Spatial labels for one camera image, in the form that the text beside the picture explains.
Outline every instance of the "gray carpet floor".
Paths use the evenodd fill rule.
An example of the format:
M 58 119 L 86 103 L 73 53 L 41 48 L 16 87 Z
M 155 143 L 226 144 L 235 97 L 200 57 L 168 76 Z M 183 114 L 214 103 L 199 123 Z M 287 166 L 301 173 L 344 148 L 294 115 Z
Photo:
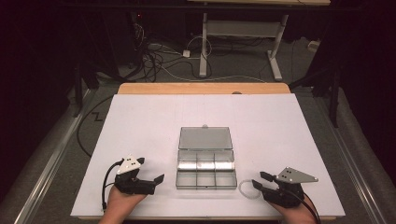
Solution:
M 244 41 L 243 43 L 251 43 L 252 40 L 248 39 Z M 283 82 L 291 83 L 293 80 L 304 76 L 315 56 L 315 53 L 306 49 L 307 44 L 308 41 L 306 39 L 281 44 L 276 58 L 283 76 Z M 265 56 L 265 51 L 270 49 L 271 46 L 272 41 L 267 39 L 264 39 L 258 46 L 239 45 L 239 48 L 235 48 L 232 51 L 230 51 L 230 46 L 227 46 L 226 42 L 219 42 L 217 45 L 214 44 L 212 54 L 208 58 L 211 64 L 211 81 L 257 82 L 262 80 L 274 82 L 270 66 Z M 163 50 L 173 51 L 172 49 L 165 49 L 165 47 L 163 47 Z M 179 57 L 176 54 L 160 54 L 166 60 Z M 175 64 L 167 68 L 168 72 L 162 70 L 157 74 L 156 81 L 187 82 L 188 80 L 197 80 L 191 74 L 191 67 L 194 74 L 198 74 L 199 61 L 193 59 L 183 61 L 188 61 L 191 65 L 189 63 Z M 122 66 L 120 71 L 122 74 L 126 74 L 130 70 L 127 66 Z M 118 90 L 119 83 L 108 79 L 103 74 L 99 74 L 99 78 L 101 83 L 100 88 L 91 93 L 93 98 L 87 103 L 88 109 L 85 111 L 93 108 L 103 99 L 115 94 Z M 329 123 L 326 115 L 328 99 L 326 97 L 314 98 L 310 91 L 310 88 L 296 88 L 293 90 L 346 211 L 345 217 L 326 221 L 325 223 L 394 223 L 396 220 L 395 188 L 362 135 L 359 123 L 354 119 L 353 114 L 349 110 L 347 98 L 341 91 L 338 109 L 339 128 L 335 130 Z M 95 108 L 94 112 L 99 112 L 98 118 L 101 120 L 97 119 L 95 121 L 95 115 L 89 115 L 83 120 L 81 129 L 79 130 L 78 134 L 81 144 L 90 153 L 94 150 L 96 141 L 102 130 L 110 102 L 111 100 L 107 100 Z M 32 158 L 26 163 L 24 170 L 14 184 L 14 188 L 1 204 L 0 223 L 14 223 L 16 220 L 47 161 L 50 159 L 54 148 L 59 145 L 60 139 L 63 139 L 66 130 L 70 127 L 74 111 L 75 106 L 71 104 L 69 110 L 65 112 L 64 116 L 54 126 L 46 139 L 44 139 Z M 32 216 L 32 223 L 97 223 L 97 220 L 89 221 L 70 217 L 80 184 L 90 162 L 90 158 L 81 150 L 76 134 L 74 132 L 70 141 L 67 142 L 63 161 L 57 169 L 45 197 Z M 342 137 L 341 144 L 340 139 L 337 138 L 337 134 Z M 375 199 L 376 206 L 380 209 L 380 214 L 383 217 L 382 220 L 375 222 L 373 215 L 368 212 L 370 208 L 367 207 L 367 204 L 361 198 L 361 192 L 358 188 L 359 183 L 354 180 L 353 174 L 347 168 L 347 161 L 343 156 L 341 147 L 345 147 L 352 158 L 356 159 L 356 165 L 362 172 L 367 187 L 371 190 L 371 196 Z M 175 222 L 136 221 L 136 223 Z M 240 223 L 259 222 L 240 221 Z

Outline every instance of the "table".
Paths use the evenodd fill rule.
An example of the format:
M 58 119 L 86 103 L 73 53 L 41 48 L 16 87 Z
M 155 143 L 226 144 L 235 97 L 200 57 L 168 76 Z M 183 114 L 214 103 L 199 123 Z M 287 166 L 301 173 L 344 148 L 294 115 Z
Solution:
M 193 2 L 208 3 L 239 3 L 239 4 L 262 4 L 262 5 L 304 5 L 304 6 L 328 6 L 330 0 L 190 0 Z M 285 31 L 289 15 L 283 15 L 280 22 L 257 22 L 257 21 L 210 21 L 207 13 L 204 13 L 202 31 L 202 49 L 200 59 L 200 77 L 206 77 L 207 66 L 207 36 L 208 35 L 234 35 L 274 37 L 275 42 L 272 50 L 267 51 L 268 60 L 276 81 L 282 80 L 279 66 L 276 62 L 276 53 Z
M 235 91 L 242 94 L 229 94 Z M 280 219 L 262 197 L 249 200 L 238 189 L 176 189 L 180 128 L 203 124 L 230 128 L 238 183 L 256 179 L 274 188 L 260 179 L 259 171 L 277 175 L 290 166 L 318 177 L 318 183 L 303 188 L 321 218 L 345 215 L 298 102 L 285 84 L 130 83 L 113 98 L 71 216 L 103 214 L 100 195 L 106 170 L 132 153 L 146 158 L 140 179 L 165 178 L 131 219 Z M 244 188 L 245 193 L 257 193 L 249 185 Z

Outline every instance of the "hand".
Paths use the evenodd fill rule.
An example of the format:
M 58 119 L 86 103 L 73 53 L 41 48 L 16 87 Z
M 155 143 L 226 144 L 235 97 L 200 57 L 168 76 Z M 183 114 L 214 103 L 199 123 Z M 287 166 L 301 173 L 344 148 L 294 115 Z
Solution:
M 308 199 L 308 197 L 304 197 L 304 201 L 311 207 L 313 211 L 315 211 L 314 205 Z M 282 216 L 285 218 L 285 221 L 288 224 L 315 224 L 316 218 L 309 212 L 309 210 L 300 203 L 299 206 L 294 208 L 284 208 L 280 205 L 271 204 Z
M 143 194 L 124 194 L 116 187 L 111 187 L 110 193 L 108 194 L 107 209 L 99 223 L 122 223 L 122 221 L 132 213 L 134 207 L 146 197 L 147 195 Z

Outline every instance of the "transparent compartment box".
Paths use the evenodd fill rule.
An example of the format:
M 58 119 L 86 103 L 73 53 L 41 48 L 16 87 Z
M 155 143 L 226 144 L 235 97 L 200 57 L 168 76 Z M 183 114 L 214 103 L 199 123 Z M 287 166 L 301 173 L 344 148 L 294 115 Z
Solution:
M 178 189 L 236 189 L 229 128 L 182 128 L 177 154 Z

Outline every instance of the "person's left hand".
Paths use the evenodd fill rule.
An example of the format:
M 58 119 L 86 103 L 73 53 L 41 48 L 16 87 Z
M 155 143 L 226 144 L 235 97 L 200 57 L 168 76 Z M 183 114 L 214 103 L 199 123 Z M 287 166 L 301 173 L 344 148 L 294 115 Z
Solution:
M 111 187 L 107 199 L 107 209 L 99 223 L 122 223 L 132 213 L 134 207 L 146 197 L 147 195 L 143 194 L 124 194 L 116 187 Z

